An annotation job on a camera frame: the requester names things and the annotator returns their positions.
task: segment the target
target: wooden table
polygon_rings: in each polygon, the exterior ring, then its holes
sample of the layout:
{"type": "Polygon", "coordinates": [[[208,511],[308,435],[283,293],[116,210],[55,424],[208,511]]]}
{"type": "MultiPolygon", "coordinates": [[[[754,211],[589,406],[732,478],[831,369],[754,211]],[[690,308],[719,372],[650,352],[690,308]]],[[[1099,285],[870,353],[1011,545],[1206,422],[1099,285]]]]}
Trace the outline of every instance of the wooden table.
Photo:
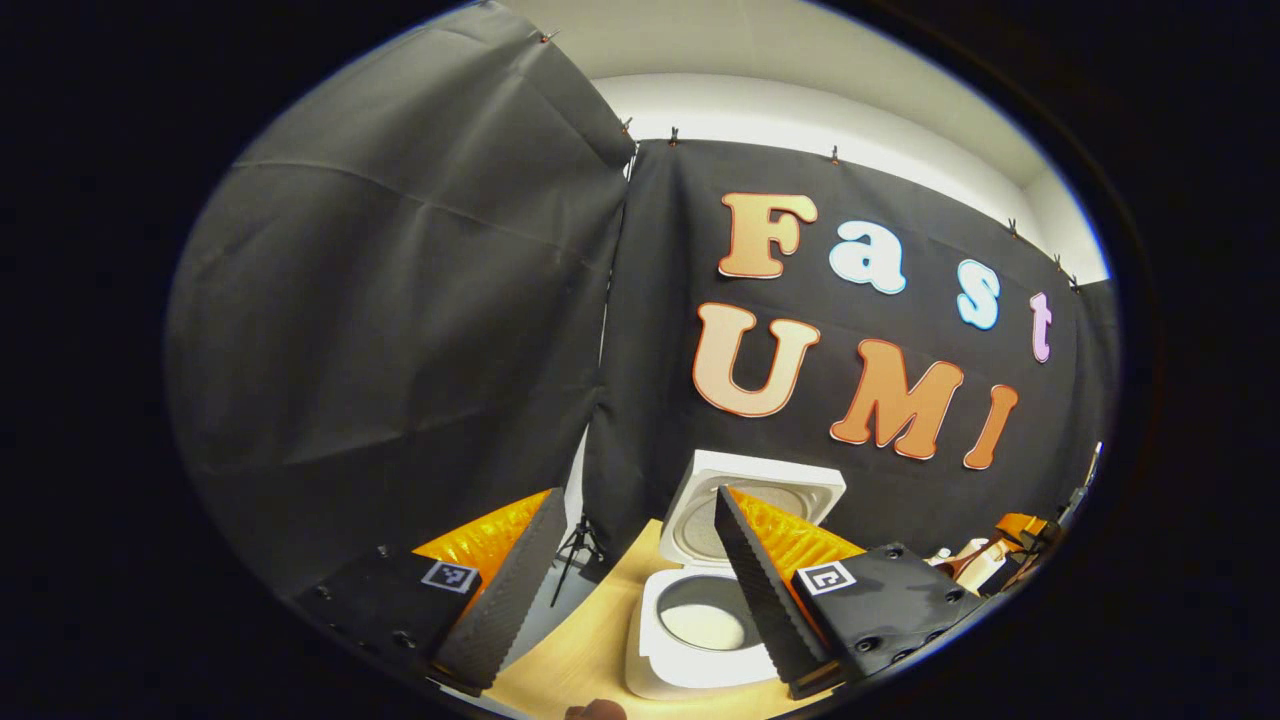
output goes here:
{"type": "Polygon", "coordinates": [[[595,698],[620,703],[627,720],[732,717],[762,720],[817,702],[831,691],[792,701],[782,680],[680,701],[632,694],[623,680],[627,629],[649,575],[678,568],[658,553],[662,523],[650,520],[622,560],[543,642],[498,674],[485,696],[538,720],[562,720],[564,710],[595,698]]]}

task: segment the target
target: cutout letter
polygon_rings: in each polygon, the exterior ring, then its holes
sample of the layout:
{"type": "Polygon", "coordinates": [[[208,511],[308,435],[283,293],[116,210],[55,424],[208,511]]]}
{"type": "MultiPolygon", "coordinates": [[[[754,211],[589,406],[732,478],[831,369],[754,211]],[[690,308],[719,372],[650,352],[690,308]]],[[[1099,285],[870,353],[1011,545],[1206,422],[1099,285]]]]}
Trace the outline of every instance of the cutout letter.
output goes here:
{"type": "Polygon", "coordinates": [[[721,274],[731,278],[776,278],[782,263],[773,259],[771,242],[783,255],[800,247],[800,224],[818,219],[818,208],[804,195],[753,195],[730,192],[721,199],[731,213],[728,255],[719,261],[721,274]],[[773,211],[781,214],[773,219],[773,211]]]}
{"type": "Polygon", "coordinates": [[[698,316],[703,319],[703,337],[694,355],[694,387],[707,402],[744,418],[763,418],[782,410],[796,387],[805,351],[818,343],[818,328],[795,320],[769,323],[778,348],[768,382],[751,392],[733,382],[733,363],[742,333],[755,327],[755,315],[732,305],[704,302],[698,316]]]}
{"type": "Polygon", "coordinates": [[[883,340],[858,343],[863,357],[863,379],[845,419],[831,427],[831,437],[863,445],[872,437],[870,419],[876,414],[876,445],[884,447],[902,428],[911,427],[893,443],[899,455],[928,460],[937,452],[938,430],[951,406],[951,396],[964,382],[964,372],[951,363],[934,363],[915,387],[906,389],[906,364],[902,350],[883,340]]]}
{"type": "Polygon", "coordinates": [[[978,328],[989,331],[996,324],[1000,306],[996,299],[1000,297],[1000,279],[991,268],[977,260],[965,260],[956,269],[960,278],[960,288],[964,295],[956,297],[960,306],[960,319],[978,328]]]}
{"type": "Polygon", "coordinates": [[[1048,299],[1043,292],[1032,297],[1032,352],[1036,360],[1048,361],[1048,327],[1053,324],[1053,314],[1048,311],[1048,299]]]}
{"type": "Polygon", "coordinates": [[[996,386],[991,388],[991,413],[987,414],[987,424],[982,427],[982,434],[973,450],[964,456],[964,466],[970,470],[986,470],[991,468],[991,461],[996,456],[996,443],[1000,434],[1005,432],[1005,423],[1009,421],[1009,413],[1018,405],[1018,391],[1009,386],[996,386]]]}
{"type": "Polygon", "coordinates": [[[828,261],[837,275],[858,284],[872,283],[884,295],[906,287],[902,277],[902,242],[876,223],[850,220],[836,229],[845,242],[831,249],[828,261]]]}

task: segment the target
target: orange letter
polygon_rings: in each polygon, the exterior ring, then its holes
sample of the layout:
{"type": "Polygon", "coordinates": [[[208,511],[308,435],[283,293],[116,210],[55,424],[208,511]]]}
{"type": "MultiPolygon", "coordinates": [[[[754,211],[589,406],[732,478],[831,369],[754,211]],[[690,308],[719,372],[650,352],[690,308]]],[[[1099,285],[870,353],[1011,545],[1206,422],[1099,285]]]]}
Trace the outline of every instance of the orange letter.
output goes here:
{"type": "Polygon", "coordinates": [[[852,445],[867,442],[872,437],[868,425],[874,411],[878,447],[888,445],[910,423],[893,450],[916,460],[933,457],[942,419],[951,406],[951,396],[964,382],[964,372],[951,363],[934,363],[908,391],[906,364],[899,346],[883,340],[864,340],[858,343],[858,354],[863,356],[863,379],[849,414],[831,427],[831,437],[852,445]]]}
{"type": "Polygon", "coordinates": [[[782,410],[796,387],[805,350],[818,343],[818,328],[795,320],[769,323],[769,332],[778,338],[773,368],[764,387],[749,392],[733,382],[733,361],[742,333],[755,327],[755,315],[732,305],[704,302],[698,316],[703,319],[703,337],[694,355],[694,386],[707,402],[744,418],[763,418],[782,410]]]}
{"type": "Polygon", "coordinates": [[[719,263],[721,274],[731,278],[776,278],[782,263],[769,254],[777,242],[783,255],[800,247],[800,224],[818,219],[818,208],[804,195],[751,195],[730,192],[721,199],[731,210],[728,255],[719,263]],[[772,219],[773,211],[783,214],[772,219]]]}
{"type": "Polygon", "coordinates": [[[1009,386],[991,388],[991,413],[987,415],[987,424],[982,427],[977,445],[964,456],[965,468],[970,470],[991,468],[991,461],[996,456],[996,443],[1005,432],[1005,423],[1009,421],[1009,413],[1014,405],[1018,405],[1018,391],[1009,386]]]}

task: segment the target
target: white ceiling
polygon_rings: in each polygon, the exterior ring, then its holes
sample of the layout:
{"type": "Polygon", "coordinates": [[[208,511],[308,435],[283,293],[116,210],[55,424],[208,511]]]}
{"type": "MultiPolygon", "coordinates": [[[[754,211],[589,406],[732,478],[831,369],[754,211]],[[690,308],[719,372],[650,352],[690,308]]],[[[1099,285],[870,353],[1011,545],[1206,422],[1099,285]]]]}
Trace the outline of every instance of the white ceiling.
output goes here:
{"type": "Polygon", "coordinates": [[[772,79],[881,108],[1027,187],[1047,168],[998,111],[865,26],[801,0],[500,0],[591,79],[707,73],[772,79]]]}

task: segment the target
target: black curtain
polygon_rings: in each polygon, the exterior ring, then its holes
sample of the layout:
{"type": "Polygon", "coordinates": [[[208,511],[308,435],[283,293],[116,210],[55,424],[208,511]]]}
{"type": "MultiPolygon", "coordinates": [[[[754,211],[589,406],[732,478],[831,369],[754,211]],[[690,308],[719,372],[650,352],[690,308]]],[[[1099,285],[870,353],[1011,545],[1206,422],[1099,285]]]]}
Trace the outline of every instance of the black curtain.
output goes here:
{"type": "Polygon", "coordinates": [[[192,232],[174,430],[280,594],[564,482],[635,146],[540,37],[497,4],[396,37],[280,115],[192,232]]]}
{"type": "Polygon", "coordinates": [[[1005,512],[1056,516],[1087,471],[1102,438],[1106,355],[1096,345],[1089,307],[1068,277],[1028,241],[950,197],[905,179],[829,158],[731,142],[643,142],[631,174],[603,352],[604,391],[588,436],[584,503],[609,548],[625,548],[649,518],[662,518],[695,448],[837,468],[849,486],[826,525],[876,546],[904,542],[919,553],[959,548],[987,537],[1005,512]],[[717,270],[730,249],[731,192],[804,195],[817,220],[800,224],[799,250],[773,256],[774,279],[730,278],[717,270]],[[908,284],[886,295],[838,277],[828,254],[846,220],[868,220],[896,234],[908,284]],[[1000,314],[987,331],[961,322],[957,264],[977,260],[1000,279],[1000,314]],[[1032,352],[1033,295],[1052,311],[1051,355],[1032,352]],[[700,304],[753,313],[733,379],[764,384],[785,318],[817,327],[790,402],[764,418],[712,406],[694,387],[700,304]],[[964,372],[931,460],[897,455],[874,442],[852,446],[828,430],[849,410],[863,372],[859,342],[902,348],[909,386],[934,361],[964,372]],[[1019,401],[995,462],[970,470],[973,447],[995,384],[1019,401]]]}

